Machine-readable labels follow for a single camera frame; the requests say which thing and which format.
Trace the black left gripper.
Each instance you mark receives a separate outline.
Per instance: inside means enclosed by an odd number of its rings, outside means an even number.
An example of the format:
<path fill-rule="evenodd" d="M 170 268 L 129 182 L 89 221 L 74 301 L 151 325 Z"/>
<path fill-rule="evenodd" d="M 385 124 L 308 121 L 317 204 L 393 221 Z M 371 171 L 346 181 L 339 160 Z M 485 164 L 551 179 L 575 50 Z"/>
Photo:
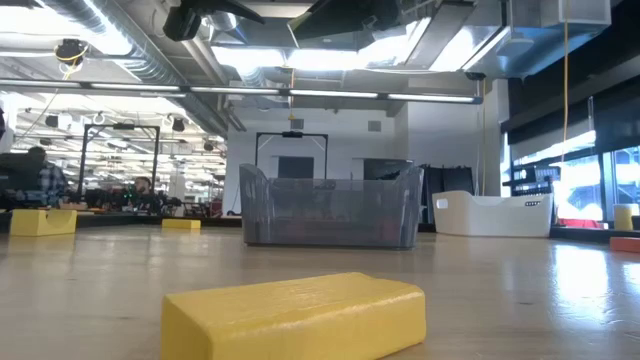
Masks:
<path fill-rule="evenodd" d="M 201 26 L 198 10 L 206 15 L 225 12 L 256 23 L 265 23 L 262 16 L 237 0 L 181 0 L 179 6 L 169 9 L 163 26 L 165 36 L 173 41 L 192 40 Z"/>

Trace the yellow arch block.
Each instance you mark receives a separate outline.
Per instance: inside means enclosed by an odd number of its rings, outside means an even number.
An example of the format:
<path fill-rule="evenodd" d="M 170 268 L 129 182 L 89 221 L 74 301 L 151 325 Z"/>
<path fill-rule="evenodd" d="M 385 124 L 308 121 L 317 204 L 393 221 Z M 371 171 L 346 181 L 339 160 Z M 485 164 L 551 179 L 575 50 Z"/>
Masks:
<path fill-rule="evenodd" d="M 40 237 L 76 232 L 76 210 L 16 209 L 12 212 L 11 236 Z"/>

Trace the yellow rectangular block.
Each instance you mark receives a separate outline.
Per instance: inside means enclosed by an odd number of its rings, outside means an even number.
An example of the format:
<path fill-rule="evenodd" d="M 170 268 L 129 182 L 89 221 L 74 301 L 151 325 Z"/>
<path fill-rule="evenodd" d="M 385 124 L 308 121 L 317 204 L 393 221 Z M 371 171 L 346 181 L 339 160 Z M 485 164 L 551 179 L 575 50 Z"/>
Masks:
<path fill-rule="evenodd" d="M 201 228 L 200 220 L 191 220 L 185 218 L 164 218 L 161 226 L 168 229 L 182 230 L 199 230 Z"/>
<path fill-rule="evenodd" d="M 168 294 L 161 360 L 369 360 L 424 341 L 419 287 L 351 272 Z"/>

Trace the orange-red rectangular block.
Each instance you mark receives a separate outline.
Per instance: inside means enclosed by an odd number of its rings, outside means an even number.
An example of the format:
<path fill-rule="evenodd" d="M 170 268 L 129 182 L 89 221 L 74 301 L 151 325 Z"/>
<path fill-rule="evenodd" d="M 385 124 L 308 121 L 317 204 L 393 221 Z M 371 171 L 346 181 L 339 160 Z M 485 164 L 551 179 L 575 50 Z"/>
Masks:
<path fill-rule="evenodd" d="M 611 237 L 609 247 L 612 251 L 640 254 L 640 238 Z"/>

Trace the long ceiling light bar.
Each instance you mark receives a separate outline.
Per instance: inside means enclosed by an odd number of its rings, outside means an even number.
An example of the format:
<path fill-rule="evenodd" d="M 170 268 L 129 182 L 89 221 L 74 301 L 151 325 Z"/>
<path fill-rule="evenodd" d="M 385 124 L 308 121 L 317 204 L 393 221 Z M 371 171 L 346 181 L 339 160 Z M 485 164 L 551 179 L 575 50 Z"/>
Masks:
<path fill-rule="evenodd" d="M 376 101 L 402 101 L 424 103 L 453 103 L 478 105 L 483 102 L 480 96 L 417 94 L 417 93 L 384 93 L 346 90 L 313 90 L 298 88 L 251 88 L 231 86 L 191 86 L 191 85 L 158 85 L 132 83 L 105 83 L 87 81 L 37 80 L 0 78 L 0 89 L 33 89 L 35 92 L 49 90 L 69 93 L 82 92 L 132 92 L 160 97 L 185 97 L 187 94 L 216 94 L 242 96 L 281 96 L 281 97 L 322 97 Z"/>

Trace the grey translucent plastic bin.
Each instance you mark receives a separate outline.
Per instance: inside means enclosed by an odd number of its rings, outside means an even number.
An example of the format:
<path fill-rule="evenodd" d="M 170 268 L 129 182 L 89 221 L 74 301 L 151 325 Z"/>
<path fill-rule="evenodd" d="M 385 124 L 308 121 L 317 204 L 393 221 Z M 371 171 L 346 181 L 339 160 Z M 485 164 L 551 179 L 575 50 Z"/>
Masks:
<path fill-rule="evenodd" d="M 420 222 L 424 171 L 394 180 L 269 179 L 239 167 L 243 240 L 248 245 L 408 249 Z"/>

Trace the person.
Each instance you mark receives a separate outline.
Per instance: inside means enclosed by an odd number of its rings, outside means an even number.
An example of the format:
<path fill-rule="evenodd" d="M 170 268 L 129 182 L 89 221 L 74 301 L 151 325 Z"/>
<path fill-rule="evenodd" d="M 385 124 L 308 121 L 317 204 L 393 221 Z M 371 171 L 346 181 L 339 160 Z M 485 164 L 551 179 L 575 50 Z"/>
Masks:
<path fill-rule="evenodd" d="M 58 207 L 68 186 L 63 170 L 47 159 L 47 153 L 42 147 L 31 147 L 27 154 L 42 161 L 42 166 L 38 173 L 38 184 L 42 192 L 43 202 L 47 206 Z"/>
<path fill-rule="evenodd" d="M 157 215 L 160 210 L 160 201 L 151 189 L 151 180 L 148 177 L 136 177 L 134 188 L 133 208 L 137 212 Z"/>

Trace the black panels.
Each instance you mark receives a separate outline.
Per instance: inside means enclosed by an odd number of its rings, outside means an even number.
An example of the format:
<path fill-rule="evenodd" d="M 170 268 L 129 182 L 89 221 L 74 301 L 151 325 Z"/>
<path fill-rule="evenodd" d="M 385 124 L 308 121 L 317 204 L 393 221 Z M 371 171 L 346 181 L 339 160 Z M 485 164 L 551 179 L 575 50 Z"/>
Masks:
<path fill-rule="evenodd" d="M 423 169 L 422 185 L 422 222 L 434 225 L 434 205 L 432 195 L 449 191 L 474 192 L 473 174 L 470 167 L 433 167 L 421 165 Z"/>

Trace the white plastic bin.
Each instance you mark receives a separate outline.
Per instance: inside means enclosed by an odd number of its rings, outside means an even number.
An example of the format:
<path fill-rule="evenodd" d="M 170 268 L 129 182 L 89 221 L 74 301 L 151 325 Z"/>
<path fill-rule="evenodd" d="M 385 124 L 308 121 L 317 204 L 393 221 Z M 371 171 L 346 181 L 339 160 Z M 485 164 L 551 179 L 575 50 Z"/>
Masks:
<path fill-rule="evenodd" d="M 465 191 L 432 195 L 438 233 L 467 237 L 547 238 L 553 197 L 473 196 Z"/>

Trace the black monitor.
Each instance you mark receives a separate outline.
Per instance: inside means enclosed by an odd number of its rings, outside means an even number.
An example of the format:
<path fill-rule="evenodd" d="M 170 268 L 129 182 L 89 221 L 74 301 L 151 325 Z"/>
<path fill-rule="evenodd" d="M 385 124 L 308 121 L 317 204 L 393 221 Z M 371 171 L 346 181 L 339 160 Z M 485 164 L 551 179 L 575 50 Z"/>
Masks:
<path fill-rule="evenodd" d="M 0 154 L 0 193 L 38 191 L 44 156 L 28 153 Z"/>

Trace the yellow cylinder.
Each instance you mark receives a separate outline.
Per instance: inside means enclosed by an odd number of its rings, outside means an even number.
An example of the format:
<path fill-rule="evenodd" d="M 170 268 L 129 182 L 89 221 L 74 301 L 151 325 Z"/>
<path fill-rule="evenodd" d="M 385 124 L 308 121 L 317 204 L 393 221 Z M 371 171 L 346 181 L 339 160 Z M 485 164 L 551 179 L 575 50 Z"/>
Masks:
<path fill-rule="evenodd" d="M 638 204 L 614 205 L 614 229 L 617 231 L 633 231 L 633 217 L 640 216 Z"/>

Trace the silver ventilation duct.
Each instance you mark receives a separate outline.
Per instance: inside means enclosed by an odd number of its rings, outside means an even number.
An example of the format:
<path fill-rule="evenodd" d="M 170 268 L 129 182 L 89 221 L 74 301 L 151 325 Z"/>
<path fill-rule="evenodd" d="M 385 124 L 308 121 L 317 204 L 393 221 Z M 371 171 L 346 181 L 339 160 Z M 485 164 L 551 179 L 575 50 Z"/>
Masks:
<path fill-rule="evenodd" d="M 106 45 L 107 40 L 126 45 L 125 52 L 107 53 L 133 57 L 134 60 L 124 60 L 121 66 L 142 83 L 186 85 L 183 76 L 115 0 L 36 1 L 97 36 L 92 43 L 96 48 Z M 223 117 L 194 94 L 169 100 L 182 107 L 202 130 L 226 138 L 228 125 Z"/>

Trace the black robot station frame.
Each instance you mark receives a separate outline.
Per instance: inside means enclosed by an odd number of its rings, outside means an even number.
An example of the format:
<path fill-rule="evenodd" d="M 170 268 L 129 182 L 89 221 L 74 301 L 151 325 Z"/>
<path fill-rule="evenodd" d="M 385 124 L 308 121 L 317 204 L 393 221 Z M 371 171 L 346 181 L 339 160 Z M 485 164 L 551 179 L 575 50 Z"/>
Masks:
<path fill-rule="evenodd" d="M 328 148 L 329 148 L 329 135 L 321 134 L 321 133 L 304 133 L 300 131 L 283 131 L 283 132 L 257 132 L 255 134 L 255 149 L 254 149 L 254 165 L 258 167 L 259 165 L 259 151 L 261 149 L 262 144 L 260 143 L 260 138 L 262 136 L 279 136 L 282 138 L 291 138 L 291 139 L 300 139 L 304 137 L 321 137 L 324 139 L 325 145 L 322 146 L 324 151 L 324 178 L 327 178 L 328 175 Z"/>
<path fill-rule="evenodd" d="M 99 135 L 104 129 L 114 129 L 119 131 L 133 131 L 136 129 L 150 129 L 155 131 L 155 136 L 152 137 L 154 144 L 154 152 L 153 152 L 153 160 L 152 160 L 152 176 L 151 176 L 151 185 L 150 189 L 155 190 L 156 184 L 156 176 L 157 176 L 157 167 L 158 167 L 158 157 L 160 150 L 160 127 L 152 126 L 152 125 L 135 125 L 134 123 L 115 123 L 115 124 L 88 124 L 84 126 L 84 133 L 82 137 L 82 147 L 81 147 L 81 157 L 80 157 L 80 166 L 79 166 L 79 183 L 77 185 L 76 194 L 81 196 L 84 190 L 84 172 L 87 158 L 87 148 L 88 144 L 93 140 L 93 138 Z"/>

